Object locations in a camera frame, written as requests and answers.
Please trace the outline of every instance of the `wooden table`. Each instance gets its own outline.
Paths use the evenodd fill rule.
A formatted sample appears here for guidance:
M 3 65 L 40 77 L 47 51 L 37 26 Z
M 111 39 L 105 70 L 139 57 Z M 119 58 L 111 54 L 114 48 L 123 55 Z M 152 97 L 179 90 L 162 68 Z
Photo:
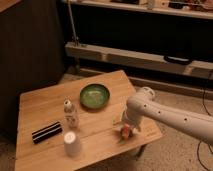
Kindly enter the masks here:
M 109 103 L 96 112 L 85 110 L 79 103 L 81 89 L 90 83 L 104 84 L 110 91 Z M 132 139 L 119 142 L 120 127 L 113 125 L 113 119 L 122 114 L 133 93 L 135 89 L 125 73 L 116 71 L 22 94 L 15 170 L 76 170 L 160 138 L 162 134 L 155 122 L 144 117 L 142 132 L 136 131 Z M 70 130 L 63 112 L 65 99 L 74 103 L 80 119 L 79 128 L 74 131 L 83 148 L 72 158 L 66 155 L 63 145 L 63 135 Z M 56 121 L 61 123 L 63 133 L 33 144 L 32 132 Z

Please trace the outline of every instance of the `wall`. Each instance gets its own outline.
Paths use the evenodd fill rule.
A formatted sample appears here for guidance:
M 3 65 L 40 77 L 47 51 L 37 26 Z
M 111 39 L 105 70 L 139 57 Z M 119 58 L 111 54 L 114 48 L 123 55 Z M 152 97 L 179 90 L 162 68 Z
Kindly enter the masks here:
M 54 0 L 22 0 L 0 13 L 0 130 L 15 140 L 22 92 L 56 84 L 64 42 Z

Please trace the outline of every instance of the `small object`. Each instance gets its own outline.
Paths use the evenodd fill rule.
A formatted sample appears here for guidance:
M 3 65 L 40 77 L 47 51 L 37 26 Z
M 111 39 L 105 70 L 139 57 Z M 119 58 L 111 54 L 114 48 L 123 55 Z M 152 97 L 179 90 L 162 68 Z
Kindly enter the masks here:
M 46 140 L 58 133 L 62 132 L 61 124 L 56 122 L 49 126 L 46 126 L 38 131 L 32 133 L 33 142 L 38 144 L 39 142 Z
M 64 149 L 68 156 L 76 156 L 81 150 L 81 142 L 72 131 L 64 135 Z
M 79 118 L 75 106 L 70 100 L 64 102 L 64 113 L 70 128 L 78 127 Z
M 110 92 L 102 84 L 89 84 L 81 90 L 80 102 L 89 109 L 100 109 L 109 101 Z
M 121 115 L 116 115 L 113 119 L 113 125 L 117 125 L 121 123 Z
M 155 0 L 147 0 L 147 9 L 152 10 L 155 7 Z
M 121 128 L 121 137 L 124 140 L 127 140 L 128 138 L 133 136 L 133 131 L 131 129 L 131 126 L 128 124 L 124 124 L 124 126 Z

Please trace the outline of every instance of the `small bottle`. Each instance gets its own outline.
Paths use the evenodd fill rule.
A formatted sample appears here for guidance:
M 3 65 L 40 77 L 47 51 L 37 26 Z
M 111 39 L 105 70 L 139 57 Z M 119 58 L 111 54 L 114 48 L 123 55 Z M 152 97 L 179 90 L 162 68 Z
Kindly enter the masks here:
M 64 102 L 64 113 L 67 119 L 68 126 L 70 128 L 78 127 L 79 118 L 75 106 L 70 100 L 65 100 Z

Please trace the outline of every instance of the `table leg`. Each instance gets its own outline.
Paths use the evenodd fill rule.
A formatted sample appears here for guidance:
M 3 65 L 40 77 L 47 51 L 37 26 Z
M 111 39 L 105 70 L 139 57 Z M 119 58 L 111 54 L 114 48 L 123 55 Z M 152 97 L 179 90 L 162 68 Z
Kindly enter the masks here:
M 137 154 L 135 155 L 136 160 L 138 160 L 141 157 L 143 151 L 145 150 L 145 147 L 146 147 L 146 145 L 142 145 L 140 147 L 140 149 L 138 150 Z

